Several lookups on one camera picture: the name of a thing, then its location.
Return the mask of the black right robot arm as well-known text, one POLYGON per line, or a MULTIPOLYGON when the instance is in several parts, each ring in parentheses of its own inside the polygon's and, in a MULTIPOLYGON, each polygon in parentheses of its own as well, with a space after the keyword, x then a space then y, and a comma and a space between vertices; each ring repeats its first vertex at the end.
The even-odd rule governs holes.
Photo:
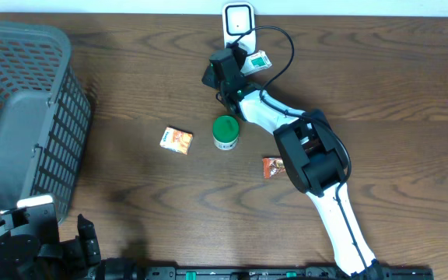
POLYGON ((232 43, 209 58, 202 82, 216 89, 229 112, 274 136, 285 171, 314 203, 327 231, 336 265, 352 279, 382 279, 383 269, 367 245, 352 210, 347 149, 319 111, 296 110, 267 94, 241 72, 247 52, 232 43))

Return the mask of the orange chocolate bar wrapper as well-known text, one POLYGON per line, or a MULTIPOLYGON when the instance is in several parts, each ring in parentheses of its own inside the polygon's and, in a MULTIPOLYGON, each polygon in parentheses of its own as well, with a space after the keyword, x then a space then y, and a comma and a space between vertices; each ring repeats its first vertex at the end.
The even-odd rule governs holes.
POLYGON ((262 163, 265 179, 270 179, 274 175, 285 172, 283 160, 279 157, 263 158, 262 163))

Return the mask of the green lidded jar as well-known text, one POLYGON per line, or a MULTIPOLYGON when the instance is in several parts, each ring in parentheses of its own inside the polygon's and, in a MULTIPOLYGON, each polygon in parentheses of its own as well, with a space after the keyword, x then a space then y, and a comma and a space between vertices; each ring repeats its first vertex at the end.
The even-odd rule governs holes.
POLYGON ((238 121, 229 115, 218 117, 212 126, 214 144, 218 149, 230 150, 236 147, 240 135, 238 121))

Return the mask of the white green medicine box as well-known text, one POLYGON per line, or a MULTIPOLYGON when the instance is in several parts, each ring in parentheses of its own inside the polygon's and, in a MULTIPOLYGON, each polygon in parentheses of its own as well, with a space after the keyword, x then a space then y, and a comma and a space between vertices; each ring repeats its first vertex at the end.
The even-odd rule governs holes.
POLYGON ((258 51, 246 57, 240 71, 245 75, 252 75, 256 72, 268 69, 272 66, 271 61, 264 51, 258 51))

